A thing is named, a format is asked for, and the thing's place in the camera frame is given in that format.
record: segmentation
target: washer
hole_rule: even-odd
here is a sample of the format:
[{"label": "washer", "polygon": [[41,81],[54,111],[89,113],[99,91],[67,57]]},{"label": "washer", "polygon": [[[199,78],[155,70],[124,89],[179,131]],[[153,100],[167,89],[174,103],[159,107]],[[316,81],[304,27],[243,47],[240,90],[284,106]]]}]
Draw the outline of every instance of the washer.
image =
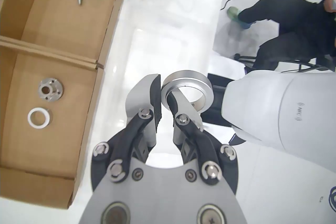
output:
[{"label": "washer", "polygon": [[167,104],[168,94],[175,88],[192,87],[199,90],[203,96],[197,101],[192,102],[192,106],[198,113],[206,111],[213,102],[213,91],[210,80],[203,74],[192,71],[182,70],[170,74],[164,81],[161,90],[161,101],[166,109],[169,110]]},{"label": "washer", "polygon": [[[42,112],[44,117],[45,117],[45,121],[42,125],[35,125],[33,122],[32,122],[32,114],[34,112]],[[27,120],[28,120],[28,123],[31,127],[33,128],[37,128],[37,129],[41,129],[41,128],[45,128],[49,125],[50,123],[50,114],[48,112],[48,110],[46,110],[45,108],[42,108],[42,107],[35,107],[33,108],[31,111],[29,111],[28,113],[28,116],[27,116]]]}]

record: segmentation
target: metal plate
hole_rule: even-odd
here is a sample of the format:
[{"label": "metal plate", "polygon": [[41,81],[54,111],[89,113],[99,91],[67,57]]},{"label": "metal plate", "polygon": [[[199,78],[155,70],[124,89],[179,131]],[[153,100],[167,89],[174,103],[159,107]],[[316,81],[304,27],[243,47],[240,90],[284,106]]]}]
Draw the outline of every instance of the metal plate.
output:
[{"label": "metal plate", "polygon": [[195,224],[201,208],[215,205],[224,214],[225,223],[246,224],[244,214],[227,182],[206,185],[200,177],[193,183],[185,174],[189,169],[198,173],[197,161],[173,169],[159,169],[132,158],[130,173],[144,171],[140,181],[129,175],[122,183],[112,183],[104,176],[91,197],[80,224],[98,224],[106,208],[121,202],[130,210],[130,223]]}]

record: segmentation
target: white plastic ring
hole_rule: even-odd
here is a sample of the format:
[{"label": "white plastic ring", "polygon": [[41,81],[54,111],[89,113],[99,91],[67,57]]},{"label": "white plastic ring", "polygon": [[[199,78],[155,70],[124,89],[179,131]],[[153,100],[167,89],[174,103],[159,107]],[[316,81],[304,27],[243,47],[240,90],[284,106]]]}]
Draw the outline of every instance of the white plastic ring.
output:
[{"label": "white plastic ring", "polygon": [[[42,125],[35,125],[35,124],[32,122],[32,119],[31,119],[32,116],[31,116],[31,115],[32,115],[34,112],[37,112],[37,111],[42,112],[43,115],[44,115],[44,117],[45,117],[45,121],[44,121],[44,123],[43,123]],[[35,107],[35,108],[33,108],[31,111],[29,111],[27,119],[28,119],[28,123],[29,123],[29,125],[30,125],[31,127],[33,127],[33,128],[45,128],[45,127],[48,126],[48,124],[49,124],[49,122],[50,122],[50,114],[49,114],[49,112],[48,112],[46,109],[44,109],[44,108],[42,108],[42,107]]]}]

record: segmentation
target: metal ring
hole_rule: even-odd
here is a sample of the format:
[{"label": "metal ring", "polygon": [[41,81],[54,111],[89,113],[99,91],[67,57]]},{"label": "metal ring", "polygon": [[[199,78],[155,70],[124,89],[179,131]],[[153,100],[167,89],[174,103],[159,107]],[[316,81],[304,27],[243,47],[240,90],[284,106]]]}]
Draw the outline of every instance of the metal ring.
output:
[{"label": "metal ring", "polygon": [[167,103],[168,94],[175,88],[192,87],[199,90],[203,96],[197,101],[192,102],[192,106],[198,113],[206,111],[213,102],[213,91],[211,82],[203,74],[192,71],[182,70],[170,74],[164,81],[161,90],[161,101],[166,109],[169,110]]}]

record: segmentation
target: green shoe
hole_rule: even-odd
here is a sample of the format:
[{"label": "green shoe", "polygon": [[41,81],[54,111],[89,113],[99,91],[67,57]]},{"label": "green shoe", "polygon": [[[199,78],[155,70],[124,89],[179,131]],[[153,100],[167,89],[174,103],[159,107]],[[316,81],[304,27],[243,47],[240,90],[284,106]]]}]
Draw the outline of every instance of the green shoe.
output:
[{"label": "green shoe", "polygon": [[245,23],[245,22],[242,22],[238,19],[238,14],[240,13],[240,10],[236,7],[229,7],[228,10],[227,10],[227,15],[228,17],[232,20],[232,21],[235,21],[237,23],[240,24],[241,28],[243,29],[248,29],[250,28],[250,26],[253,24],[249,24],[249,23]]},{"label": "green shoe", "polygon": [[229,7],[227,10],[227,15],[228,17],[233,20],[233,21],[239,21],[238,20],[238,14],[239,14],[239,9],[236,7]]}]

